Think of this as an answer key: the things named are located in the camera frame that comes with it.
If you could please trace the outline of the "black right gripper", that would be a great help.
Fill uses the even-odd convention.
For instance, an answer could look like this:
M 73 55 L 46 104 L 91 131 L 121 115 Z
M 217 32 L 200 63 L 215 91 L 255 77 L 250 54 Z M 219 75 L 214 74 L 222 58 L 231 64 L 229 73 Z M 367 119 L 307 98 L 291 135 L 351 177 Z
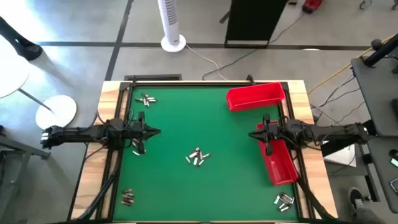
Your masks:
M 265 143 L 266 143 L 266 155 L 271 156 L 274 152 L 274 148 L 271 144 L 271 141 L 278 139 L 280 126 L 278 121 L 271 121 L 271 117 L 269 114 L 265 114 L 263 116 L 263 124 L 266 130 L 266 133 L 264 134 Z M 254 138 L 260 142 L 264 142 L 264 136 L 257 135 L 257 134 L 262 134 L 263 132 L 264 128 L 251 131 L 249 133 L 249 137 Z

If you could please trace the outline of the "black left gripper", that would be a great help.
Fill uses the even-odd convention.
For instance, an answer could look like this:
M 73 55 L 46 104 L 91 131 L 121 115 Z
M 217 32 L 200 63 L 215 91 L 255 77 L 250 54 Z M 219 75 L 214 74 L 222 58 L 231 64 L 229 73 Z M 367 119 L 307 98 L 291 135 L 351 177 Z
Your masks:
M 132 133 L 133 137 L 131 139 L 132 145 L 137 149 L 138 154 L 145 154 L 146 150 L 144 148 L 144 121 L 145 121 L 145 114 L 143 111 L 138 113 L 137 119 L 132 122 Z M 145 125 L 145 138 L 149 139 L 157 134 L 160 134 L 161 130 L 157 128 L 153 128 Z

